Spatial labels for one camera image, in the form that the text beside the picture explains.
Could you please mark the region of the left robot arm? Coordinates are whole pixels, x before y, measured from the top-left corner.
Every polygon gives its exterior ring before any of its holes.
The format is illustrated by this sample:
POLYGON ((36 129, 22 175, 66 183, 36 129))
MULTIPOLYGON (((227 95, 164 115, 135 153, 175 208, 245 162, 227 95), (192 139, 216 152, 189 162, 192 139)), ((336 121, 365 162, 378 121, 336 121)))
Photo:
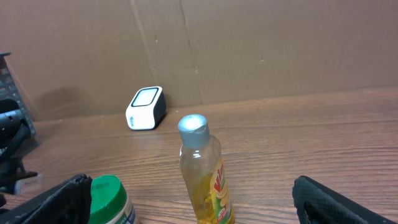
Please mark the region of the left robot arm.
POLYGON ((6 204, 5 194, 15 195, 19 182, 38 176, 25 170, 22 156, 17 155, 31 137, 29 122, 19 104, 12 99, 1 100, 1 210, 6 204))

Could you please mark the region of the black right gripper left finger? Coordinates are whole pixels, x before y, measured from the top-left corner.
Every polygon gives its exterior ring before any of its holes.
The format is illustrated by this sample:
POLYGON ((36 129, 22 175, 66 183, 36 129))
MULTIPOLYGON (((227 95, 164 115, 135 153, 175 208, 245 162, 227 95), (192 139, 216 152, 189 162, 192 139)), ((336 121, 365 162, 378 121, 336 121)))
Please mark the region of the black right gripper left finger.
POLYGON ((87 224, 92 181, 77 174, 16 208, 2 208, 1 224, 87 224))

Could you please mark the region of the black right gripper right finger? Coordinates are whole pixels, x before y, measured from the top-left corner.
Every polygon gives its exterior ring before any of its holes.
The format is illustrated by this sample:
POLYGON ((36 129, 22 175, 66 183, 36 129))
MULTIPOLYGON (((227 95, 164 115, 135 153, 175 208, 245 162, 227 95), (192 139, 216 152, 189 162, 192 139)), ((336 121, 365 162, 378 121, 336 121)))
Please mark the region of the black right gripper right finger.
POLYGON ((300 224, 396 224, 304 175, 292 196, 300 224))

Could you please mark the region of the green lid jar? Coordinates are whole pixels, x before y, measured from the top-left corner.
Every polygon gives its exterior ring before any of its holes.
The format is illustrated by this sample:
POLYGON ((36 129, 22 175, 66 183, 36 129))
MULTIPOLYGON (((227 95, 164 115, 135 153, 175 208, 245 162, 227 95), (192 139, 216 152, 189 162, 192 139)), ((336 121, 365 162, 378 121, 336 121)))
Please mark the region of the green lid jar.
POLYGON ((126 189, 115 175, 93 179, 88 224, 140 224, 126 189))

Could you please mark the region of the yellow dish soap bottle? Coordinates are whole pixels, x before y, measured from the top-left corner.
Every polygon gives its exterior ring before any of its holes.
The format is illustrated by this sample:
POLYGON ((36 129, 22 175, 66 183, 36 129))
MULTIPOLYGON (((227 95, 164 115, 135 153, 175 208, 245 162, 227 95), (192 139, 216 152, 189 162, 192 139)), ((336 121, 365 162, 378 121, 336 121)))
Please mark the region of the yellow dish soap bottle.
POLYGON ((182 139, 180 170, 198 223, 231 224, 235 221, 219 140, 210 134, 200 114, 178 123, 182 139))

